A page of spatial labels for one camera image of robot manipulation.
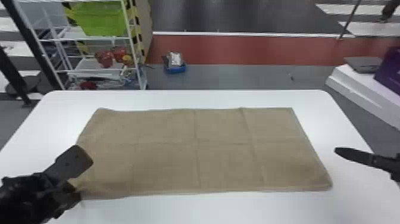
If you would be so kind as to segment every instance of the green box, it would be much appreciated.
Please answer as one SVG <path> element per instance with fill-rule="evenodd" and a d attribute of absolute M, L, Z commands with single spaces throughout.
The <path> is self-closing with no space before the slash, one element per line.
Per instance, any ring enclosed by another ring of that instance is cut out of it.
<path fill-rule="evenodd" d="M 120 2 L 82 2 L 72 8 L 74 20 L 88 36 L 125 36 Z"/>

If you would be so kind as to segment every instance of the gray floor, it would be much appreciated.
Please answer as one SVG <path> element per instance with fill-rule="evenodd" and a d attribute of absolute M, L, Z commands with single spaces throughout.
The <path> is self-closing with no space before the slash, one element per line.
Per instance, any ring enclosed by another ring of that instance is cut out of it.
<path fill-rule="evenodd" d="M 32 108 L 22 105 L 22 101 L 0 101 L 0 148 L 7 143 L 32 111 Z"/>
<path fill-rule="evenodd" d="M 375 153 L 400 153 L 400 132 L 360 108 L 324 83 L 333 67 L 192 65 L 185 74 L 148 70 L 151 89 L 322 89 L 336 100 Z M 30 113 L 20 101 L 0 101 L 0 148 Z"/>

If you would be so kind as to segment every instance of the person's leg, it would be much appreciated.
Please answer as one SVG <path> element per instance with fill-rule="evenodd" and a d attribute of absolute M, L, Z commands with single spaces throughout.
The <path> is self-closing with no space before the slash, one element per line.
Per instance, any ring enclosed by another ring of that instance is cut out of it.
<path fill-rule="evenodd" d="M 381 20 L 388 20 L 391 18 L 399 5 L 400 0 L 390 0 L 382 10 Z"/>

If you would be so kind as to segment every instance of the blue container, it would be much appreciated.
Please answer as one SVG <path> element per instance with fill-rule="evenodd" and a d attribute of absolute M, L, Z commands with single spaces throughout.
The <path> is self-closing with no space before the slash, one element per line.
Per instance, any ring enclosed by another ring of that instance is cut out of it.
<path fill-rule="evenodd" d="M 167 74 L 179 74 L 183 73 L 186 71 L 186 64 L 180 66 L 180 67 L 172 67 L 168 68 L 167 66 L 164 65 L 164 70 Z"/>

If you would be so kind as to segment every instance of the beige towel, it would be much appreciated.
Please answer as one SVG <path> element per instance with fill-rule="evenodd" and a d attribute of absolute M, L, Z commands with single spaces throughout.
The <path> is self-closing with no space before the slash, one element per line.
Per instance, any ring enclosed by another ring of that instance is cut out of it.
<path fill-rule="evenodd" d="M 332 185 L 291 108 L 99 109 L 77 145 L 94 160 L 70 180 L 87 197 Z"/>

